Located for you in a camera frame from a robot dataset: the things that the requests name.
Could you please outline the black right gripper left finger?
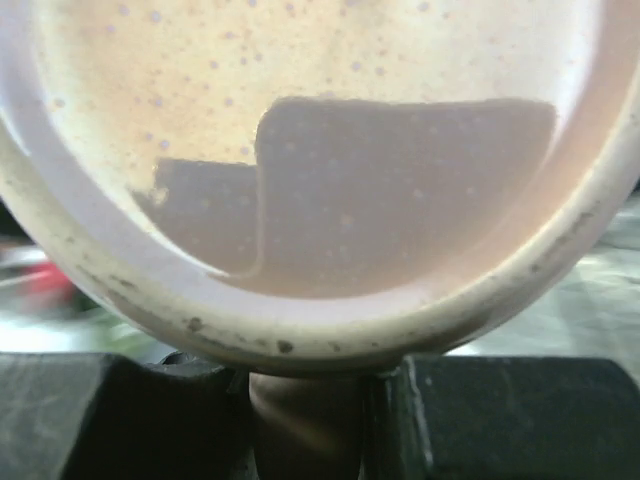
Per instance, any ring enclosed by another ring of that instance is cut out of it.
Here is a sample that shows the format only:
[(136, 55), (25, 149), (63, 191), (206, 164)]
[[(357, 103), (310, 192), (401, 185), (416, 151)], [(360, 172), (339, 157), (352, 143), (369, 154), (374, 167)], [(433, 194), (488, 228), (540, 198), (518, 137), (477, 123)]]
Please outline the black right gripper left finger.
[(1, 477), (252, 479), (242, 375), (176, 356), (1, 356)]

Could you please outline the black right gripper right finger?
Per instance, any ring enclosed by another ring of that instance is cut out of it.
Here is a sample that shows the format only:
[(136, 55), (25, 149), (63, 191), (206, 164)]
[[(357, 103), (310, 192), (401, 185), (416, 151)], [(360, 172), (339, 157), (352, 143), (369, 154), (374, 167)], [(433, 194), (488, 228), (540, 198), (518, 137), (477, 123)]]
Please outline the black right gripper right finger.
[(413, 355), (366, 407), (370, 479), (639, 475), (639, 390), (610, 360)]

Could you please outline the pink speckled mug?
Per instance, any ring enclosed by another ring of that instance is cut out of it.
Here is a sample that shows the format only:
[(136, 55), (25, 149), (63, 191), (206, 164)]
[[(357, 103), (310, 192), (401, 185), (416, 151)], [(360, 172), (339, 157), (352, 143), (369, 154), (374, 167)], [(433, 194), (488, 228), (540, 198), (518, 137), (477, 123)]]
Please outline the pink speckled mug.
[(370, 382), (523, 311), (638, 176), (635, 1), (1, 5), (4, 204), (243, 376), (252, 479), (370, 479)]

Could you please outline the red mug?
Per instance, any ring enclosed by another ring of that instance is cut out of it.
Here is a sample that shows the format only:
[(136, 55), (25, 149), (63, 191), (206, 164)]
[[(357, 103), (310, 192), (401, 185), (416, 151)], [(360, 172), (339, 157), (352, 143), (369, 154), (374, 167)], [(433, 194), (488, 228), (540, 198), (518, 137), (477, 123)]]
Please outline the red mug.
[(52, 262), (30, 264), (21, 269), (24, 275), (22, 290), (27, 303), (34, 308), (69, 305), (75, 287), (70, 279)]

